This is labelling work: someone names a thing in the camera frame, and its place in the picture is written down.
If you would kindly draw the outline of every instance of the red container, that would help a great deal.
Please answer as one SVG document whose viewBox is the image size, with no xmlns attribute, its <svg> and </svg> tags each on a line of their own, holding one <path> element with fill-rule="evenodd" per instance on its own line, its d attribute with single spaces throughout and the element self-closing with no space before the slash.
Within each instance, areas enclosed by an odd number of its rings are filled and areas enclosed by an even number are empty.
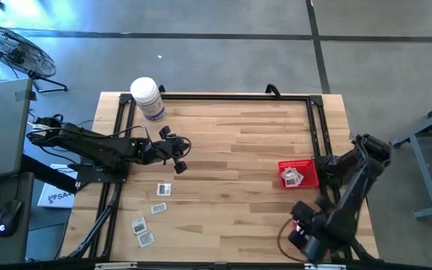
<svg viewBox="0 0 432 270">
<path fill-rule="evenodd" d="M 293 160 L 293 161 L 281 161 L 278 164 L 279 170 L 278 175 L 281 180 L 283 188 L 314 188 L 320 185 L 318 180 L 318 175 L 316 173 L 316 167 L 314 165 L 314 160 Z M 286 181 L 284 181 L 281 174 L 286 168 L 295 168 L 298 173 L 301 173 L 304 178 L 301 184 L 297 187 L 287 187 Z"/>
</svg>

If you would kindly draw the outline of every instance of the gray floor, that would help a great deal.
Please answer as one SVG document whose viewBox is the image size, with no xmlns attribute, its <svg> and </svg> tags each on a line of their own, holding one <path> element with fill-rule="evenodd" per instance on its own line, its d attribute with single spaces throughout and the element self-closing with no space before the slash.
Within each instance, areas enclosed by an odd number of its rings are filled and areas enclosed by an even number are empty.
<svg viewBox="0 0 432 270">
<path fill-rule="evenodd" d="M 90 32 L 310 35 L 305 0 L 20 0 L 6 1 L 0 25 Z M 321 35 L 432 36 L 431 0 L 313 0 Z M 68 93 L 39 94 L 38 116 L 65 112 L 91 119 L 102 91 L 128 91 L 150 76 L 168 91 L 322 93 L 310 40 L 185 40 L 31 37 L 58 67 Z M 331 93 L 342 94 L 351 131 L 390 140 L 432 110 L 432 43 L 322 42 Z M 13 79 L 0 63 L 0 80 Z M 431 147 L 422 146 L 423 151 Z M 30 145 L 25 151 L 64 163 Z M 34 197 L 41 190 L 35 185 Z M 380 256 L 389 262 L 432 266 L 432 219 L 413 210 L 431 202 L 413 151 L 403 146 L 369 196 Z M 28 256 L 56 253 L 66 211 L 33 207 Z M 41 248 L 41 238 L 53 244 Z"/>
</svg>

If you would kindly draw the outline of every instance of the wooden tabletop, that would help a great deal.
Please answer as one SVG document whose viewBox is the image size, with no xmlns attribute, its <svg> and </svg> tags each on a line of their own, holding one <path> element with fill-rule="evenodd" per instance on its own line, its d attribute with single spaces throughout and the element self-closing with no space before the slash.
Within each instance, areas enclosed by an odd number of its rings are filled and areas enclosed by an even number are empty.
<svg viewBox="0 0 432 270">
<path fill-rule="evenodd" d="M 113 132 L 120 94 L 101 93 L 93 131 Z M 322 97 L 332 149 L 341 155 L 352 148 L 343 99 L 338 94 Z M 319 191 L 282 189 L 277 171 L 278 161 L 314 155 L 305 103 L 165 100 L 164 104 L 163 121 L 147 121 L 136 109 L 133 124 L 145 125 L 153 140 L 159 140 L 158 131 L 165 125 L 188 137 L 193 148 L 184 158 L 187 171 L 175 174 L 172 161 L 166 166 L 131 165 L 119 203 L 111 260 L 292 262 L 278 250 L 276 236 L 290 218 L 293 203 L 302 200 L 314 206 Z M 318 120 L 316 126 L 320 131 Z M 137 129 L 132 135 L 145 136 Z M 171 196 L 157 196 L 158 183 L 171 183 Z M 100 192 L 101 184 L 89 184 L 76 195 L 61 255 L 73 251 L 94 224 Z M 151 206 L 158 203 L 166 203 L 167 211 L 151 214 Z M 131 221 L 141 217 L 156 239 L 144 248 L 131 229 Z M 283 249 L 304 260 L 287 241 L 290 230 L 286 228 L 281 239 Z M 106 231 L 104 227 L 100 252 Z M 378 257 L 365 204 L 358 240 Z"/>
</svg>

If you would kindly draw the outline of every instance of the black clamp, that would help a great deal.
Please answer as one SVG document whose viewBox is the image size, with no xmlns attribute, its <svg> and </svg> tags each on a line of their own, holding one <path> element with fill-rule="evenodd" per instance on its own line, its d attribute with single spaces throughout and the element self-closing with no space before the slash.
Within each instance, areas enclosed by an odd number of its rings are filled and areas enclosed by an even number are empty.
<svg viewBox="0 0 432 270">
<path fill-rule="evenodd" d="M 266 93 L 266 94 L 274 93 L 274 96 L 275 96 L 277 99 L 281 99 L 281 98 L 283 98 L 283 97 L 281 97 L 281 94 L 280 94 L 279 90 L 278 90 L 278 89 L 276 88 L 276 86 L 275 86 L 274 84 L 272 84 L 272 83 L 270 83 L 270 84 L 268 84 L 268 86 L 266 86 L 266 91 L 265 91 L 265 93 Z"/>
</svg>

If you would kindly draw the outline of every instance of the small card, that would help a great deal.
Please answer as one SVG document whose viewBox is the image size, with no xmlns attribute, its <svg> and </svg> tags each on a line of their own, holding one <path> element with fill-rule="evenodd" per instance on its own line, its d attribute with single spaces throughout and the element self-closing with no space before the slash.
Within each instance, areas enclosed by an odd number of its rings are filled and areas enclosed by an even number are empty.
<svg viewBox="0 0 432 270">
<path fill-rule="evenodd" d="M 148 230 L 148 225 L 146 225 L 144 217 L 133 220 L 131 226 L 133 227 L 133 233 L 137 236 Z"/>
<path fill-rule="evenodd" d="M 166 211 L 167 210 L 167 207 L 166 207 L 166 203 L 165 202 L 163 202 L 163 203 L 160 203 L 160 204 L 158 204 L 158 205 L 153 205 L 153 206 L 151 206 L 151 213 L 154 215 L 154 214 L 157 214 L 157 213 L 161 213 L 161 212 L 164 212 L 164 211 Z"/>
<path fill-rule="evenodd" d="M 156 195 L 171 196 L 171 184 L 157 184 Z"/>
<path fill-rule="evenodd" d="M 153 236 L 153 233 L 150 231 L 144 232 L 143 234 L 138 236 L 138 242 L 139 246 L 141 248 L 147 247 L 150 244 L 155 242 L 155 237 Z"/>
</svg>

